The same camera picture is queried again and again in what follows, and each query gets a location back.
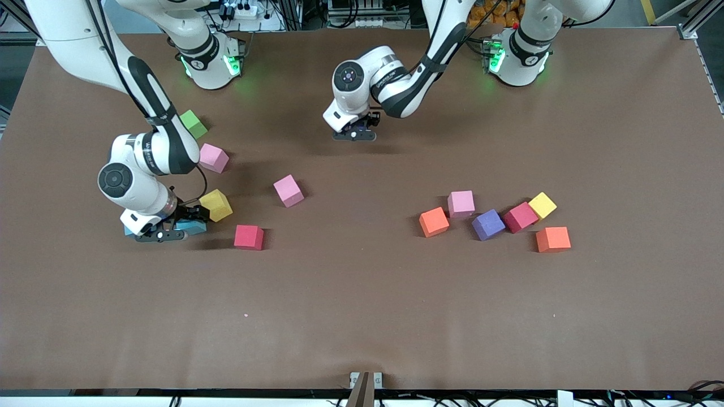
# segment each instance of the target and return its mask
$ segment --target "purple cube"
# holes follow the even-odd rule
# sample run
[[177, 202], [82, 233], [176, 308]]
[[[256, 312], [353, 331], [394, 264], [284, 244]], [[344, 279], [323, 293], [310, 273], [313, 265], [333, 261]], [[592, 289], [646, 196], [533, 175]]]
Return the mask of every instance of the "purple cube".
[[475, 203], [473, 202], [473, 191], [459, 190], [447, 197], [447, 210], [450, 218], [469, 217], [475, 213]]
[[294, 177], [291, 175], [287, 175], [281, 180], [276, 181], [274, 183], [274, 189], [277, 190], [279, 197], [282, 199], [282, 203], [287, 208], [304, 199], [302, 190], [299, 189], [299, 185], [297, 185], [297, 182], [294, 181]]
[[505, 230], [505, 223], [500, 219], [495, 209], [490, 209], [473, 221], [473, 228], [480, 240], [488, 240]]

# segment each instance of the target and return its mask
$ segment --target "block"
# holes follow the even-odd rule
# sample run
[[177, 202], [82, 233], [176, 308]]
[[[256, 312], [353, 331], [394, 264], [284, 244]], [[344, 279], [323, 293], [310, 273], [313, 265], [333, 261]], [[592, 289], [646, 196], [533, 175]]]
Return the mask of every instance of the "block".
[[531, 209], [533, 209], [533, 212], [536, 213], [539, 220], [543, 220], [546, 216], [550, 215], [550, 213], [557, 208], [555, 203], [553, 203], [553, 201], [548, 198], [548, 195], [543, 192], [539, 193], [535, 198], [531, 199], [531, 201], [528, 202], [528, 205], [531, 206]]
[[206, 223], [200, 220], [182, 219], [176, 222], [174, 230], [183, 230], [189, 235], [198, 235], [199, 233], [204, 233], [206, 231]]
[[488, 240], [505, 230], [505, 223], [502, 222], [495, 209], [491, 209], [475, 218], [473, 229], [480, 240]]
[[259, 226], [237, 225], [234, 246], [244, 250], [261, 250], [264, 230]]
[[469, 217], [475, 213], [475, 202], [473, 202], [473, 191], [459, 190], [447, 197], [447, 211], [450, 218]]
[[540, 253], [558, 253], [571, 248], [567, 227], [546, 227], [536, 233], [536, 240]]
[[198, 201], [204, 208], [211, 212], [209, 214], [209, 218], [211, 218], [214, 222], [218, 222], [234, 213], [234, 211], [231, 210], [231, 206], [229, 205], [226, 195], [224, 195], [220, 190], [215, 189], [202, 196]]
[[304, 199], [304, 195], [302, 195], [302, 191], [299, 189], [299, 185], [294, 181], [292, 175], [287, 175], [281, 180], [276, 181], [274, 183], [274, 189], [277, 190], [279, 197], [282, 199], [282, 203], [287, 208]]
[[184, 127], [186, 127], [188, 132], [191, 133], [191, 135], [197, 140], [208, 131], [198, 117], [196, 117], [196, 115], [190, 110], [187, 110], [186, 113], [180, 116], [180, 118]]
[[450, 227], [450, 223], [447, 221], [445, 211], [442, 210], [442, 206], [424, 212], [420, 215], [420, 226], [422, 231], [425, 233], [426, 238], [439, 235]]
[[229, 156], [224, 150], [211, 144], [201, 146], [201, 158], [198, 160], [198, 163], [201, 164], [202, 167], [221, 174], [227, 162], [229, 162]]
[[503, 215], [502, 220], [511, 232], [518, 233], [533, 223], [538, 222], [538, 215], [533, 212], [528, 202], [523, 202]]

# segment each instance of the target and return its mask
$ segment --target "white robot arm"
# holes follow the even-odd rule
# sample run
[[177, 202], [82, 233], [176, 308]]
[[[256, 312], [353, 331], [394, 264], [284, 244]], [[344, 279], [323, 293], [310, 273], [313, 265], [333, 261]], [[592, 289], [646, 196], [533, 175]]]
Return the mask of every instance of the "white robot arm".
[[[337, 65], [332, 76], [334, 100], [323, 114], [334, 130], [334, 138], [375, 139], [376, 135], [369, 127], [379, 122], [379, 113], [370, 112], [370, 95], [388, 116], [402, 118], [415, 112], [430, 85], [442, 75], [462, 45], [466, 18], [473, 1], [422, 1], [425, 17], [431, 23], [430, 42], [420, 62], [410, 71], [388, 46], [377, 47], [357, 59]], [[532, 82], [560, 29], [562, 12], [576, 20], [591, 20], [601, 15], [611, 1], [528, 0], [520, 28], [501, 34], [503, 46], [507, 43], [508, 53], [516, 58], [506, 59], [506, 64], [497, 67], [499, 69], [494, 73], [511, 85]]]
[[518, 29], [494, 35], [500, 50], [489, 71], [504, 83], [525, 86], [543, 72], [550, 44], [560, 30], [563, 15], [590, 21], [604, 13], [612, 0], [528, 0]]
[[122, 7], [155, 22], [181, 53], [188, 75], [204, 89], [218, 89], [241, 74], [244, 42], [211, 33], [194, 11], [210, 0], [117, 0]]
[[[146, 63], [133, 56], [105, 20], [96, 0], [26, 0], [35, 25], [56, 61], [82, 80], [128, 93], [152, 131], [121, 135], [98, 174], [101, 192], [126, 210], [123, 224], [141, 236], [165, 219], [208, 220], [201, 206], [187, 208], [157, 175], [187, 174], [199, 149]], [[183, 238], [181, 232], [168, 239]]]
[[420, 62], [407, 70], [389, 46], [379, 46], [334, 70], [334, 101], [324, 119], [340, 140], [373, 140], [369, 96], [392, 117], [407, 117], [420, 106], [430, 85], [442, 75], [466, 33], [466, 18], [475, 0], [423, 0], [430, 42]]

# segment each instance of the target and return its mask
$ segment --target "light blue cube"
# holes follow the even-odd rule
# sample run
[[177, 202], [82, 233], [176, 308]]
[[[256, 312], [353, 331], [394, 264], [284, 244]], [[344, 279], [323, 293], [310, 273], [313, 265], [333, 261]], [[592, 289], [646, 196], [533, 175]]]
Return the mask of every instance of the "light blue cube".
[[183, 219], [176, 222], [174, 230], [183, 230], [189, 235], [198, 235], [199, 233], [204, 233], [206, 231], [206, 223], [200, 220]]

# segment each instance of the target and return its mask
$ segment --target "yellow cube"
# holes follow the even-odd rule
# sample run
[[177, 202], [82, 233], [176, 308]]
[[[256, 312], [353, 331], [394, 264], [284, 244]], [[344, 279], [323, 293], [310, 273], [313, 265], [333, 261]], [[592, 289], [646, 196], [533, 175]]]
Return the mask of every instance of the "yellow cube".
[[218, 222], [234, 213], [234, 211], [231, 210], [229, 201], [226, 199], [226, 195], [224, 195], [220, 190], [213, 190], [202, 196], [198, 201], [204, 208], [211, 212], [209, 217], [214, 222]]
[[530, 205], [533, 212], [538, 215], [538, 220], [544, 219], [557, 208], [555, 203], [553, 203], [544, 192], [539, 193], [538, 196], [531, 199], [528, 205]]

